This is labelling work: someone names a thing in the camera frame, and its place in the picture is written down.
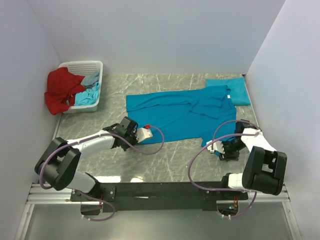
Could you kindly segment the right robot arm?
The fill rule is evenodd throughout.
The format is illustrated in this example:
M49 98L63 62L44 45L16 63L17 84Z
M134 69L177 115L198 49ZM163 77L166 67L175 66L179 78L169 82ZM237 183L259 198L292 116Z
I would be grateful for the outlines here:
M231 140L217 140L208 149L219 153L219 159L237 160L240 150L247 148L249 156L242 173L230 173L227 182L219 187L222 198L230 200L241 191L258 191L277 196L283 188L287 155L277 151L265 139L262 130L248 120L230 120L222 123L222 128L235 122L235 130Z

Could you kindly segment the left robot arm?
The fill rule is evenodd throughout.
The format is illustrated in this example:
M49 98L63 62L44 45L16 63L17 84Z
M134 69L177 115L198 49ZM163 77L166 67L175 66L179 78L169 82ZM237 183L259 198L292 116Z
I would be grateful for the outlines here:
M117 147L126 150L136 145L137 130L137 122L125 116L120 123L89 136L74 140L53 139L34 167L41 187L79 190L88 201L96 200L100 195L99 182L90 174L77 171L80 160L102 150Z

